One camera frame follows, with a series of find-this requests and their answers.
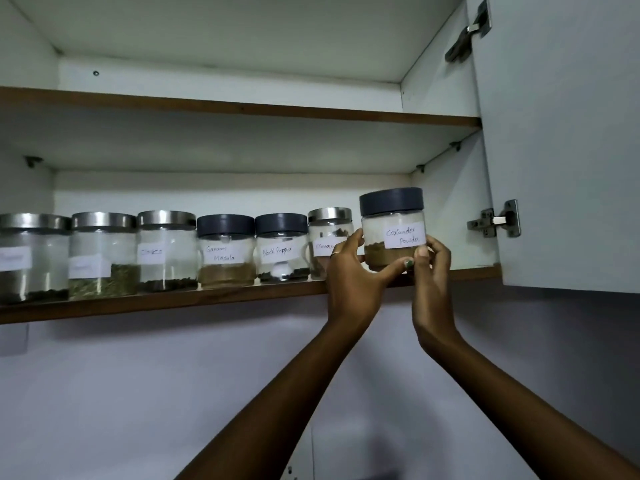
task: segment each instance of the brown shelf edge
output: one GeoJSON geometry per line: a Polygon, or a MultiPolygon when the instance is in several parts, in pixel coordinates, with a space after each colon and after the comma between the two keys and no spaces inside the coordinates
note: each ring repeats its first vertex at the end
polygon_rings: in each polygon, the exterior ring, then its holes
{"type": "MultiPolygon", "coordinates": [[[[495,266],[473,269],[456,269],[451,272],[452,281],[485,280],[500,278],[502,269],[495,266]]],[[[412,286],[412,280],[402,275],[390,287],[412,286]]],[[[84,301],[58,301],[39,305],[15,305],[0,308],[0,324],[27,323],[66,318],[113,315],[188,306],[217,305],[240,301],[257,301],[275,298],[293,298],[326,293],[324,281],[258,285],[215,290],[183,291],[148,295],[123,296],[121,298],[91,299],[84,301]]]]}
{"type": "Polygon", "coordinates": [[[375,121],[380,123],[482,128],[481,119],[473,116],[359,111],[356,109],[275,104],[246,104],[226,101],[59,91],[56,89],[11,88],[6,86],[0,86],[0,104],[56,104],[82,107],[208,112],[212,114],[251,114],[254,116],[281,116],[286,118],[313,118],[318,120],[375,121]]]}

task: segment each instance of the jar with dark gray lid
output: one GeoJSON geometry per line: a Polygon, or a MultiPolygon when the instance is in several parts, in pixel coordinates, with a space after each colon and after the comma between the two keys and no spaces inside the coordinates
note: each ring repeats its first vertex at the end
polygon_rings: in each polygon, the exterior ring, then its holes
{"type": "Polygon", "coordinates": [[[311,253],[311,278],[324,280],[329,257],[339,242],[353,234],[351,209],[323,207],[308,213],[311,253]]]}
{"type": "Polygon", "coordinates": [[[258,216],[255,233],[261,283],[308,280],[306,216],[287,213],[258,216]]]}
{"type": "Polygon", "coordinates": [[[71,216],[69,298],[113,298],[135,294],[140,279],[136,218],[116,212],[71,216]]]}
{"type": "Polygon", "coordinates": [[[178,210],[138,214],[138,264],[141,293],[196,290],[198,237],[196,216],[178,210]]]}
{"type": "Polygon", "coordinates": [[[255,281],[255,219],[237,214],[198,217],[203,289],[250,286],[255,281]]]}
{"type": "Polygon", "coordinates": [[[0,215],[0,305],[68,298],[71,219],[0,215]]]}
{"type": "Polygon", "coordinates": [[[425,244],[422,189],[405,187],[360,196],[364,257],[373,271],[413,256],[425,244]]]}

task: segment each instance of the jar lid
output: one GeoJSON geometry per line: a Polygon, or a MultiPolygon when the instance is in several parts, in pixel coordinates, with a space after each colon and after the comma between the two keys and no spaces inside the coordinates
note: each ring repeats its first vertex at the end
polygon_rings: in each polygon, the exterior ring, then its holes
{"type": "Polygon", "coordinates": [[[304,232],[308,233],[307,216],[302,214],[265,214],[255,218],[255,233],[304,232]]]}
{"type": "Polygon", "coordinates": [[[212,234],[255,235],[255,219],[238,214],[198,217],[198,237],[212,234]]]}
{"type": "Polygon", "coordinates": [[[53,214],[30,214],[17,212],[14,214],[0,215],[0,228],[2,229],[52,229],[65,231],[71,229],[69,217],[55,216],[53,214]]]}
{"type": "Polygon", "coordinates": [[[315,221],[325,221],[327,219],[351,220],[351,209],[347,207],[323,207],[308,213],[309,223],[315,221]]]}
{"type": "Polygon", "coordinates": [[[121,227],[135,229],[136,218],[117,212],[79,212],[71,216],[71,229],[81,227],[121,227]]]}
{"type": "Polygon", "coordinates": [[[146,210],[138,214],[138,226],[167,224],[196,227],[196,216],[180,210],[146,210]]]}
{"type": "Polygon", "coordinates": [[[362,217],[387,212],[422,209],[424,209],[424,202],[420,187],[379,190],[360,196],[360,213],[362,217]]]}

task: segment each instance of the cabinet door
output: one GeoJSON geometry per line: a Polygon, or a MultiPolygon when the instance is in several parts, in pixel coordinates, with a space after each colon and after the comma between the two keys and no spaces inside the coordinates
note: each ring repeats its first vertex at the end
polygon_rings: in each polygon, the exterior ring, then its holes
{"type": "Polygon", "coordinates": [[[522,225],[498,229],[505,284],[640,292],[640,0],[489,2],[473,56],[493,206],[517,199],[522,225]]]}

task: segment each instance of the white paper label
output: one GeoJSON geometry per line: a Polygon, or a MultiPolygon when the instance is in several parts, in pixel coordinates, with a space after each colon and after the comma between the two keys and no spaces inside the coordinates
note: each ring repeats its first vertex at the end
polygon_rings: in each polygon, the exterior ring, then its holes
{"type": "Polygon", "coordinates": [[[277,244],[269,244],[260,248],[260,260],[263,264],[271,264],[281,261],[290,261],[302,256],[300,243],[279,242],[277,244]]]}
{"type": "Polygon", "coordinates": [[[164,264],[164,242],[140,242],[138,264],[164,264]]]}
{"type": "Polygon", "coordinates": [[[69,258],[69,279],[110,278],[111,262],[101,254],[69,258]]]}
{"type": "Polygon", "coordinates": [[[0,271],[18,271],[31,269],[31,248],[17,246],[15,248],[0,248],[0,271]]]}
{"type": "Polygon", "coordinates": [[[385,249],[412,248],[427,243],[422,222],[412,222],[385,229],[385,249]]]}
{"type": "Polygon", "coordinates": [[[338,237],[336,235],[314,239],[314,257],[331,256],[335,245],[346,240],[346,237],[338,237]]]}
{"type": "Polygon", "coordinates": [[[246,251],[246,246],[240,242],[207,244],[203,249],[203,261],[204,264],[241,264],[246,251]]]}

